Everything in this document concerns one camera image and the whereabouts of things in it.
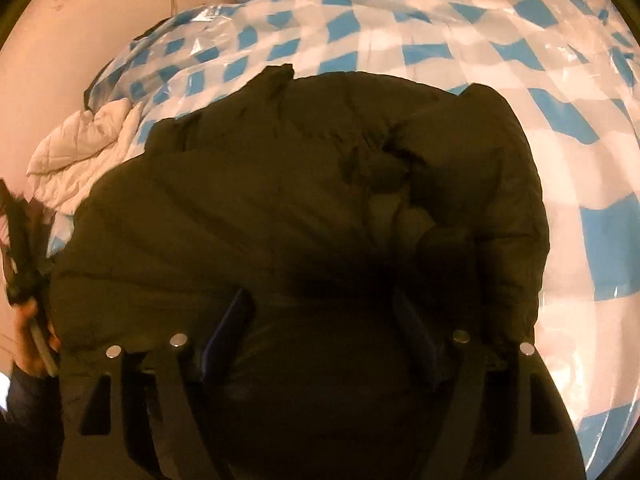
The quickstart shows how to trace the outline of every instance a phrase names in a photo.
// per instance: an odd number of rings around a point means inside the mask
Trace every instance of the human hand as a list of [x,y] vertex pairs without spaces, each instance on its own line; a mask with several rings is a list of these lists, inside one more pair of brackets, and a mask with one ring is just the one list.
[[[16,306],[14,310],[15,364],[27,375],[43,379],[47,376],[47,369],[33,342],[30,329],[31,320],[38,314],[38,305],[31,298],[25,304]],[[54,352],[60,352],[60,340],[56,337],[50,322],[48,329],[45,337],[49,336],[49,347]]]

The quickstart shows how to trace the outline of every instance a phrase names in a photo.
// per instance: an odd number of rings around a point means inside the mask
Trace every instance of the person's arm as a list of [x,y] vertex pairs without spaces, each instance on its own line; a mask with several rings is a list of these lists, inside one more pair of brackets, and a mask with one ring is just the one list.
[[[31,338],[29,323],[36,313],[34,301],[18,307],[16,312],[16,355],[5,418],[20,449],[15,460],[30,469],[34,480],[54,480],[64,440],[60,383],[46,377],[44,363]],[[60,342],[55,336],[49,343],[59,350]]]

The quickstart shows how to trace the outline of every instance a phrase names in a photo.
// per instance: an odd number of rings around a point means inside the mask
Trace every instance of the plastic cover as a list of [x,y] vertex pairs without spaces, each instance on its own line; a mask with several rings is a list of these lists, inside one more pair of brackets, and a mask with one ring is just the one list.
[[[551,227],[537,347],[593,479],[638,416],[638,55],[610,0],[252,0],[184,12],[133,41],[90,106],[145,103],[131,157],[155,122],[223,98],[268,64],[497,89],[529,139]],[[71,225],[58,218],[52,250]]]

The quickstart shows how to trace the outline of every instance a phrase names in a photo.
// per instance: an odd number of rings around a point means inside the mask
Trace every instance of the round metal rivet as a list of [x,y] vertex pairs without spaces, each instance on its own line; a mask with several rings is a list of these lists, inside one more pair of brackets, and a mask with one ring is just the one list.
[[454,330],[453,341],[460,344],[465,344],[471,341],[471,336],[465,330]]
[[184,334],[176,334],[171,339],[169,339],[169,344],[174,348],[180,348],[187,344],[189,338]]
[[520,351],[527,357],[531,357],[533,354],[536,353],[536,347],[533,346],[531,343],[522,343],[520,345]]
[[118,345],[113,345],[107,348],[106,354],[109,359],[115,359],[122,353],[122,348]]

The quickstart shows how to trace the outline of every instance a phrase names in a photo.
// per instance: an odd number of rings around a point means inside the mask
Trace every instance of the person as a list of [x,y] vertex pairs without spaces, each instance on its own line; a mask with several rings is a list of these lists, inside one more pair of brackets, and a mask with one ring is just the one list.
[[[57,378],[47,377],[31,337],[30,322],[37,313],[33,299],[15,309],[12,379],[7,411],[0,417],[4,426],[0,428],[0,477],[8,480],[55,480],[62,454],[60,384]],[[51,325],[49,346],[60,351]]]

